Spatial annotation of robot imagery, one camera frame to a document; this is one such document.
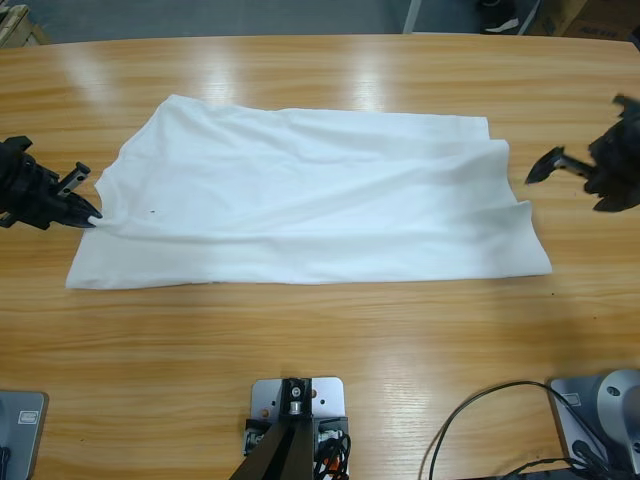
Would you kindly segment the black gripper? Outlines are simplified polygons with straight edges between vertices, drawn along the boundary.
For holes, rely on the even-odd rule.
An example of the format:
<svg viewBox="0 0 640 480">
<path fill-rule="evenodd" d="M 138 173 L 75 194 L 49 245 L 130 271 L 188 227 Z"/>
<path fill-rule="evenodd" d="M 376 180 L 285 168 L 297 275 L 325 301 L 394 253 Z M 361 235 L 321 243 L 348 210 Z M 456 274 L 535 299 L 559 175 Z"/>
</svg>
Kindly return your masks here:
<svg viewBox="0 0 640 480">
<path fill-rule="evenodd" d="M 32 145 L 26 136 L 8 137 L 1 142 L 1 226 L 21 222 L 41 230 L 52 222 L 74 228 L 94 228 L 91 218 L 102 213 L 87 200 L 69 195 L 90 175 L 91 169 L 77 162 L 62 180 L 38 164 L 27 152 Z"/>
<path fill-rule="evenodd" d="M 599 201 L 594 211 L 617 213 L 639 205 L 639 110 L 640 102 L 617 94 L 612 103 L 621 108 L 619 120 L 589 145 L 595 169 L 554 147 L 538 159 L 525 184 L 545 181 L 557 170 L 565 170 L 587 180 L 584 190 Z"/>
</svg>

